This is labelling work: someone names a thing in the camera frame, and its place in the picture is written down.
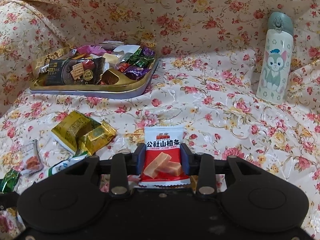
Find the green candy wrapper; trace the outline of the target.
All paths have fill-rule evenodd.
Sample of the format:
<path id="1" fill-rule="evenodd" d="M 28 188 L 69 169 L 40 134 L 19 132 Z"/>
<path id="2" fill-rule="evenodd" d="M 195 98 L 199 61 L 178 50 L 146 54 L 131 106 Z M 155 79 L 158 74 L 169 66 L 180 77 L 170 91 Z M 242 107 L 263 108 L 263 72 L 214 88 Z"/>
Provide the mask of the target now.
<path id="1" fill-rule="evenodd" d="M 1 193 L 5 194 L 13 192 L 19 177 L 20 172 L 14 169 L 11 169 L 9 172 L 7 172 L 0 183 Z"/>

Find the red hawthorn strip packet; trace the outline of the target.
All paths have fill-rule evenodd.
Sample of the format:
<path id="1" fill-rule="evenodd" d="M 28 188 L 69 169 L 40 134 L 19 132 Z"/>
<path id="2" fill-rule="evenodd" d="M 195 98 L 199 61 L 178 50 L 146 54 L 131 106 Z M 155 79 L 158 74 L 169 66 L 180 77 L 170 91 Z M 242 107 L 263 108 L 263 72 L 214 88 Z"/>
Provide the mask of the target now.
<path id="1" fill-rule="evenodd" d="M 171 187 L 190 184 L 183 172 L 180 146 L 182 126 L 152 126 L 144 129 L 145 160 L 140 175 L 141 187 Z"/>

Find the white nut snack packet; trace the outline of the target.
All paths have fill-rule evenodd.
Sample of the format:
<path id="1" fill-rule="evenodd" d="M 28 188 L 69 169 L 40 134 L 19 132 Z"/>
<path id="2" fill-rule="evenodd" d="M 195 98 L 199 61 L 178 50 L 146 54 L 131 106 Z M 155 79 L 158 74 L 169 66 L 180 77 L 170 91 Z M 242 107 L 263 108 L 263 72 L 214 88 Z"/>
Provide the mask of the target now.
<path id="1" fill-rule="evenodd" d="M 28 142 L 21 148 L 22 169 L 20 174 L 28 176 L 43 169 L 37 150 L 37 140 Z"/>

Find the green white triangle packet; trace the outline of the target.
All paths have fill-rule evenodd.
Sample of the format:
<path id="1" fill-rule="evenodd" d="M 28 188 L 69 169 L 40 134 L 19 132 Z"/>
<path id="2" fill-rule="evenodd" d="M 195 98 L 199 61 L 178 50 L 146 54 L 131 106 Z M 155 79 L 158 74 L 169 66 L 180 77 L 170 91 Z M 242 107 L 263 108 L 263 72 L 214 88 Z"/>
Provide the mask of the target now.
<path id="1" fill-rule="evenodd" d="M 55 175 L 59 173 L 60 171 L 65 170 L 66 168 L 82 161 L 83 159 L 87 158 L 88 155 L 85 153 L 83 155 L 73 156 L 71 158 L 68 158 L 66 160 L 63 160 L 52 167 L 48 168 L 48 170 L 45 172 L 45 178 L 51 177 L 52 175 Z"/>

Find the gold green snack packet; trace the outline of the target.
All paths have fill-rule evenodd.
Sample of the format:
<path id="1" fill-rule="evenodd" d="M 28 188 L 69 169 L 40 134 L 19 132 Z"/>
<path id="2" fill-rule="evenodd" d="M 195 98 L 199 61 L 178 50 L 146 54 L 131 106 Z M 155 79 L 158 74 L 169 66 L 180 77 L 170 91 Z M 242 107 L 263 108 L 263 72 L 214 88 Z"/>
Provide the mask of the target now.
<path id="1" fill-rule="evenodd" d="M 66 150 L 76 154 L 79 139 L 100 126 L 100 123 L 79 111 L 72 111 L 61 122 L 52 128 L 53 138 Z"/>

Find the small gold candy packet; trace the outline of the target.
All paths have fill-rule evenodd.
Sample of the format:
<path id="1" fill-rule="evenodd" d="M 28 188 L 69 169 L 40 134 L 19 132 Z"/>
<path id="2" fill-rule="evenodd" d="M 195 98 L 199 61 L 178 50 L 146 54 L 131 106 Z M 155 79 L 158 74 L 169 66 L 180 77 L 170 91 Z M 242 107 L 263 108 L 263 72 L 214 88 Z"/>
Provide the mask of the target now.
<path id="1" fill-rule="evenodd" d="M 79 139 L 79 155 L 93 155 L 98 150 L 109 144 L 116 136 L 116 130 L 107 122 L 101 124 L 81 136 Z"/>

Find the gold tray full of snacks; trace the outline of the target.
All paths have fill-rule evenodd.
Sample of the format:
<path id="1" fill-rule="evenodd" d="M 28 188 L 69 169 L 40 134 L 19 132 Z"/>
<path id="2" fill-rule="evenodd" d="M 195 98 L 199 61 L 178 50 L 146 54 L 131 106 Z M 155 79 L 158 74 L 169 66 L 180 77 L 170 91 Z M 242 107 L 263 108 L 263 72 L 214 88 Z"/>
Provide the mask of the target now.
<path id="1" fill-rule="evenodd" d="M 157 68 L 157 56 L 146 46 L 105 41 L 61 48 L 35 60 L 31 67 L 33 94 L 129 99 L 146 90 Z"/>

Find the black cracker packet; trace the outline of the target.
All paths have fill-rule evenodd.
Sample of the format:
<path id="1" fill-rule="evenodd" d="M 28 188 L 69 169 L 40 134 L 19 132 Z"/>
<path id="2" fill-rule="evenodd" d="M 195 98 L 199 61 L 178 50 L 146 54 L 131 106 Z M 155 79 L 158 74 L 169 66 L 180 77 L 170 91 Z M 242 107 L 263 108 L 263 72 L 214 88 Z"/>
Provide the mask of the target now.
<path id="1" fill-rule="evenodd" d="M 100 82 L 105 59 L 50 60 L 45 86 L 96 85 Z"/>

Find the cartoon cat water bottle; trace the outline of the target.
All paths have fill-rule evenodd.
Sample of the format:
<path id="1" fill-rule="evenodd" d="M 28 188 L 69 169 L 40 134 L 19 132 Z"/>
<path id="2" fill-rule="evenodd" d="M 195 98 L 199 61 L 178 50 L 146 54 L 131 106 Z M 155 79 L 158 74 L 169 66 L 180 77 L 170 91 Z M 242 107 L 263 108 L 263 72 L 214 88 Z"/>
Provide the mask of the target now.
<path id="1" fill-rule="evenodd" d="M 279 105 L 283 103 L 293 53 L 293 23 L 282 12 L 273 12 L 267 23 L 263 64 L 256 96 Z"/>

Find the floral sofa cover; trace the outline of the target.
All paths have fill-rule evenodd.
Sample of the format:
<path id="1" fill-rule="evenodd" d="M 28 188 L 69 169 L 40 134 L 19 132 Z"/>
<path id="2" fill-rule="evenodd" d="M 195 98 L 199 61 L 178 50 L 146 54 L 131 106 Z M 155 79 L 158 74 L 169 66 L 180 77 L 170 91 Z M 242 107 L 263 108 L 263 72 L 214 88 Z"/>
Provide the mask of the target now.
<path id="1" fill-rule="evenodd" d="M 278 105 L 255 95 L 274 11 L 294 27 Z M 141 96 L 31 93 L 37 60 L 104 41 L 156 51 L 159 65 Z M 17 192 L 71 156 L 50 131 L 74 110 L 117 130 L 99 151 L 105 159 L 134 150 L 146 126 L 183 125 L 193 152 L 236 155 L 300 187 L 310 203 L 303 228 L 319 239 L 319 0 L 1 0 L 1 175 L 22 167 L 20 149 L 32 140 L 44 164 L 19 179 Z"/>

